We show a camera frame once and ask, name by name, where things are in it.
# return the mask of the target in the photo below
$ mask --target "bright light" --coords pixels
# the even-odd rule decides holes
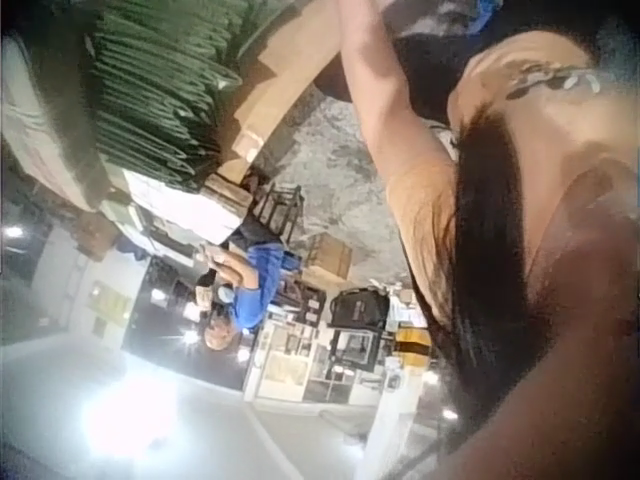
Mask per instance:
[[[184,318],[191,320],[192,322],[200,321],[200,307],[193,302],[189,302],[184,306],[182,315]]]
[[[187,345],[195,345],[200,341],[200,335],[195,330],[187,330],[184,332],[182,341]]]
[[[455,421],[458,419],[458,414],[456,412],[454,412],[453,410],[450,410],[448,408],[444,408],[442,410],[442,416],[444,418],[446,418],[447,420],[451,420],[451,421]]]
[[[153,290],[151,290],[151,298],[153,298],[157,302],[163,302],[164,300],[167,299],[167,294],[164,293],[162,290],[158,290],[157,288],[154,288]]]
[[[238,350],[238,355],[237,355],[238,362],[244,363],[250,358],[251,358],[251,350],[249,350],[248,348],[241,348],[240,350]]]
[[[431,370],[422,374],[422,380],[429,385],[438,385],[440,383],[440,375]]]
[[[136,457],[167,438],[177,417],[175,387],[152,376],[129,376],[103,392],[84,412],[94,453]]]
[[[9,238],[22,238],[24,237],[24,230],[17,225],[11,227],[5,227],[3,229],[4,234]]]

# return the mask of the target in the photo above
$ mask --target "tan shirt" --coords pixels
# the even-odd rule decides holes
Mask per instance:
[[[612,192],[624,208],[634,204],[638,147],[637,104],[622,93],[593,95],[585,89],[560,92],[537,87],[507,102],[509,83],[522,68],[535,64],[587,67],[590,59],[562,36],[520,34],[474,57],[448,106],[455,132],[482,105],[489,104],[506,115],[520,162],[531,296],[538,290],[543,266],[567,244],[572,209],[586,208],[604,195],[611,198]],[[608,186],[598,181],[603,176],[609,179]],[[438,305],[447,304],[447,292],[434,238],[444,236],[452,218],[454,181],[455,164],[443,156],[441,163],[418,164],[398,172],[387,186],[388,203],[416,281],[436,318],[446,316]],[[543,240],[545,248],[541,249]]]

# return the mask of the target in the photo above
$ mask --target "black hair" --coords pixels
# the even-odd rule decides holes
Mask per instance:
[[[527,298],[520,169],[504,116],[481,108],[458,149],[454,215],[436,239],[450,292],[440,308],[451,325],[442,351],[460,419],[448,451],[488,420],[544,347],[544,324]],[[436,337],[436,348],[447,341]]]

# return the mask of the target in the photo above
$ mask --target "floor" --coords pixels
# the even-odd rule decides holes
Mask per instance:
[[[473,0],[396,0],[389,22],[400,32],[452,31],[452,11]],[[279,185],[301,185],[304,221],[294,248],[328,232],[353,249],[350,280],[407,284],[407,268],[382,183],[359,136],[351,104],[311,87],[287,115],[256,165]]]

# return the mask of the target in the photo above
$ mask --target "hand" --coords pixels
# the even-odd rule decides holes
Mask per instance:
[[[217,245],[206,245],[204,248],[204,255],[211,268],[216,268],[217,265],[224,265],[226,258],[226,252],[224,249]]]

